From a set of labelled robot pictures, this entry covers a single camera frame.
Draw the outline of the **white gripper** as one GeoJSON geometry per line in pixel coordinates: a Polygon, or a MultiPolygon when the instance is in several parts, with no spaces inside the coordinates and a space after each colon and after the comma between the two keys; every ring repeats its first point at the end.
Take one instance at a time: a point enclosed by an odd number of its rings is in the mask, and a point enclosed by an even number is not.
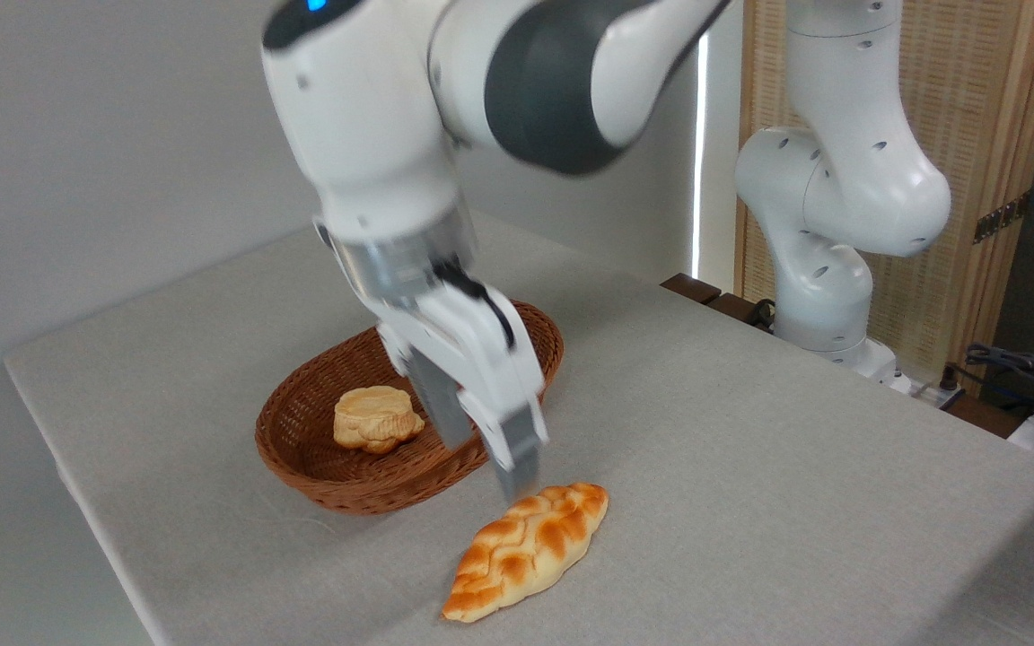
{"type": "Polygon", "coordinates": [[[443,445],[472,441],[472,418],[505,500],[534,494],[548,441],[543,375],[513,304],[462,269],[440,269],[431,290],[409,301],[364,297],[363,305],[377,316],[390,363],[413,384],[443,445]]]}

